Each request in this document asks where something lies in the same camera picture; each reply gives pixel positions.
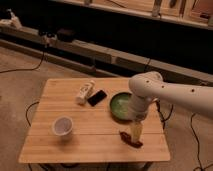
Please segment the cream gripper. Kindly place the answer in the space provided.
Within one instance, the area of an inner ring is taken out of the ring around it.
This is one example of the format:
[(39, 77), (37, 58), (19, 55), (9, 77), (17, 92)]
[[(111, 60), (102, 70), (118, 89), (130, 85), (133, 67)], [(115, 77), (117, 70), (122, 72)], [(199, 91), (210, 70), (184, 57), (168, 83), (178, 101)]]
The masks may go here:
[[(131, 95), (129, 101), (129, 115), (132, 121), (142, 121), (147, 117), (148, 109), (152, 99), (150, 97), (139, 97), (134, 94)], [(142, 132), (142, 123), (133, 122), (132, 127), (132, 141), (138, 142)]]

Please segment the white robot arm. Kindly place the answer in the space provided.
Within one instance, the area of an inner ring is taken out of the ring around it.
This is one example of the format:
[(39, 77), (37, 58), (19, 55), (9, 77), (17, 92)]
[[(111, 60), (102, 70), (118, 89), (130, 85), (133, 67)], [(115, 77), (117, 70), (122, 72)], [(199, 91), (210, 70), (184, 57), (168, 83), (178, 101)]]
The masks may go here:
[(213, 118), (213, 87), (167, 83), (155, 71), (134, 75), (129, 79), (128, 85), (132, 92), (128, 104), (128, 114), (132, 121), (132, 142), (140, 139), (142, 121), (146, 119), (149, 106), (155, 98)]

